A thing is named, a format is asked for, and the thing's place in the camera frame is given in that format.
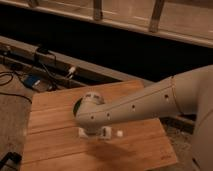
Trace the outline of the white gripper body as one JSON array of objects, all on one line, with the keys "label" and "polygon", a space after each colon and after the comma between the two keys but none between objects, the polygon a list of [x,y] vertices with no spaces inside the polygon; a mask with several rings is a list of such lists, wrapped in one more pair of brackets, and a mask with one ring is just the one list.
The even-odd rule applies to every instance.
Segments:
[{"label": "white gripper body", "polygon": [[107,134],[105,127],[89,127],[89,128],[79,128],[79,136],[81,138],[87,138],[89,136],[99,136],[105,137]]}]

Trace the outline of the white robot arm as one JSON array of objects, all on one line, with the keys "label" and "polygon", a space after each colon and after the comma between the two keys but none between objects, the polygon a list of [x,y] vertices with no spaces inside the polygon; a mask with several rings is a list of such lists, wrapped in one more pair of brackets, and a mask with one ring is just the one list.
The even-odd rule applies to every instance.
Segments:
[{"label": "white robot arm", "polygon": [[179,114],[196,116],[187,171],[213,171],[213,65],[170,76],[110,103],[88,92],[74,112],[87,134],[115,123]]}]

